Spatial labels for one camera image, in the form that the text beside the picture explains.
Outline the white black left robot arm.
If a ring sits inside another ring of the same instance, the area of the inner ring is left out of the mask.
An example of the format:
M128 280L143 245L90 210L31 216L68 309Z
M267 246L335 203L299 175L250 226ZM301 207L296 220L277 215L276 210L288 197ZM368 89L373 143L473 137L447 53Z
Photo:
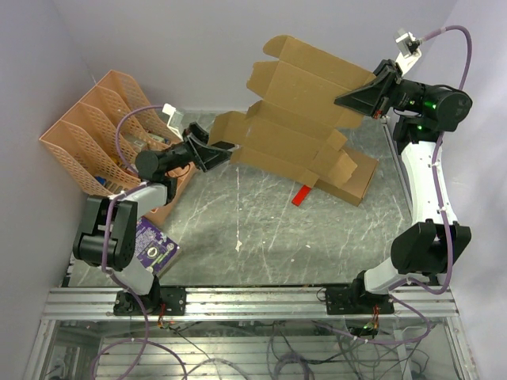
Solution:
M165 150L144 150L135 158L141 183L113 196L89 196L75 235L72 253L77 260L100 268L134 295L143 314L161 306L157 276L135 256L137 222L149 211L165 206L177 194L177 178L168 172L193 164L202 172L231 158L234 144L212 142L198 123L184 130L183 141Z

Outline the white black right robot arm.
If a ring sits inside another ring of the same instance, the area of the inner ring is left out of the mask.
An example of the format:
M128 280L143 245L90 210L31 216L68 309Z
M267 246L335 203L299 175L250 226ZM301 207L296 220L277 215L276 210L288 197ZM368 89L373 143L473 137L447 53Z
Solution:
M363 286L349 294L349 304L367 313L384 295L406 283L425 287L429 277L444 277L447 290L456 260L471 241L471 229L452 210L442 165L444 135L456 130L469 114L472 99L449 85L427 85L405 79L393 60L383 60L367 84L337 97L336 105L365 116L402 114L393 139L408 177L412 225L393 240L391 255L368 269Z

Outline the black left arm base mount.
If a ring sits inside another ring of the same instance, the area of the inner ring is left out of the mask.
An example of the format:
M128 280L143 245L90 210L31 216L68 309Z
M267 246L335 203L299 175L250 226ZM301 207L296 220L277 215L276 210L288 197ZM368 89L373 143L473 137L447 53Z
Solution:
M158 289L158 295L151 292L140 295L139 299L148 315L183 316L187 292L184 287L161 286ZM127 291L119 291L116 294L112 313L117 317L143 316L143 311L135 296Z

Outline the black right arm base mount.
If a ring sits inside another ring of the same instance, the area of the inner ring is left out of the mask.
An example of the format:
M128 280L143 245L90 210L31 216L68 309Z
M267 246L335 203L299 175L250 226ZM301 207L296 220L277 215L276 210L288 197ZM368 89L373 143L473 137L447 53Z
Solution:
M350 286L327 287L325 290L325 304L328 315L366 315L373 314L377 306L379 314L393 314L395 308L386 294L358 294Z

